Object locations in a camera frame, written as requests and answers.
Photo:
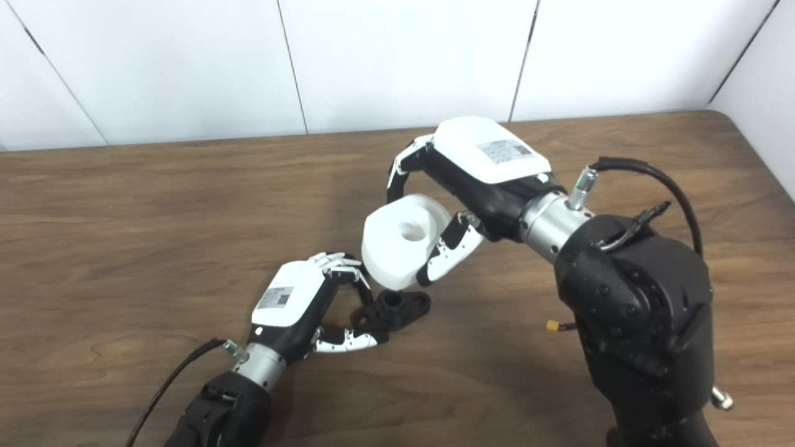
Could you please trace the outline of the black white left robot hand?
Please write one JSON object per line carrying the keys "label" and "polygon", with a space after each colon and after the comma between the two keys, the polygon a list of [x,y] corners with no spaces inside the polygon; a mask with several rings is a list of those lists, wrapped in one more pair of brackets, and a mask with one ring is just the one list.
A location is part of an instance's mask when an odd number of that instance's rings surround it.
{"label": "black white left robot hand", "polygon": [[322,323],[341,286],[353,286],[363,305],[374,302],[366,274],[363,263],[344,252],[285,263],[253,309],[247,343],[272,349],[293,364],[312,353],[349,353],[389,342],[386,331]]}

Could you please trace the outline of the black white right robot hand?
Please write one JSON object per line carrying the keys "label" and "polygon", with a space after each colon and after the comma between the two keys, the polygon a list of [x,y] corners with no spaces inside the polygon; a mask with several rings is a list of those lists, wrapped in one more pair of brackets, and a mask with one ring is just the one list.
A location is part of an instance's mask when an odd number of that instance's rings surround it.
{"label": "black white right robot hand", "polygon": [[395,157],[386,198],[403,197],[411,173],[429,178],[455,196],[457,212],[435,240],[417,283],[427,287],[448,274],[483,240],[522,243],[534,200],[564,192],[548,159],[492,119],[463,117],[441,122]]}

